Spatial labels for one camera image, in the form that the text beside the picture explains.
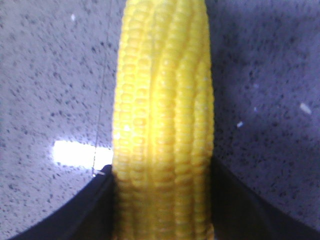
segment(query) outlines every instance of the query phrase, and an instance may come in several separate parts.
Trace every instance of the thin wire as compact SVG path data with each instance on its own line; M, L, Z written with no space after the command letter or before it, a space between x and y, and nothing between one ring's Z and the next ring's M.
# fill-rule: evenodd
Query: thin wire
M112 10L112 2L110 1L110 7L109 7L109 19L107 22L107 32L105 37L105 46L108 46L109 42L109 29L110 29L110 22L111 22L111 10ZM98 113L98 123L96 127L96 136L95 136L95 144L94 144L94 156L93 156L93 164L92 164L92 176L95 176L95 162L96 162L96 154L97 154L97 146L98 146L98 137L100 132L100 119L101 119L101 109L102 109L102 101L104 96L104 88L105 88L105 78L106 78L106 68L107 68L107 51L104 51L104 63L103 63L103 73L102 73L102 86L101 86L101 94L100 94L100 105L99 105L99 113Z

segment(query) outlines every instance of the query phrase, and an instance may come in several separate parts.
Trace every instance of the yellow corn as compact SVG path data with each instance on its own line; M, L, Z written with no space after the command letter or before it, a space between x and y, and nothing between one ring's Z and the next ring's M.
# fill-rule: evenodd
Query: yellow corn
M204 0L128 0L113 113L115 238L205 240L213 88Z

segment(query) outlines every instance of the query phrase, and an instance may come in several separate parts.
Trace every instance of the speckled countertop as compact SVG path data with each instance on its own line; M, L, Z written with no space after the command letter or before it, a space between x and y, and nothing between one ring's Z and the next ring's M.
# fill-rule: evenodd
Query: speckled countertop
M320 230L320 2L206 2L215 155ZM124 4L0 0L0 239L67 202L92 178L94 146L111 147Z

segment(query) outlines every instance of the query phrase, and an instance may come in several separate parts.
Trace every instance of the corn on the cob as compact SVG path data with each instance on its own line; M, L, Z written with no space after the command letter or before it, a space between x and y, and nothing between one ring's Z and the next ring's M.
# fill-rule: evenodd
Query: corn on the cob
M118 240L205 240L213 88L204 0L128 0L113 113Z

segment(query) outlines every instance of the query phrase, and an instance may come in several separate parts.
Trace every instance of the gray granite surface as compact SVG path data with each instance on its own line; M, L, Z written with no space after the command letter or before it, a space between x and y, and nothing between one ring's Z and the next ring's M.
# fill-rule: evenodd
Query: gray granite surface
M275 207L320 230L320 1L206 2L214 153ZM94 153L85 166L58 164L56 141L111 147L124 4L0 0L1 240L92 178Z

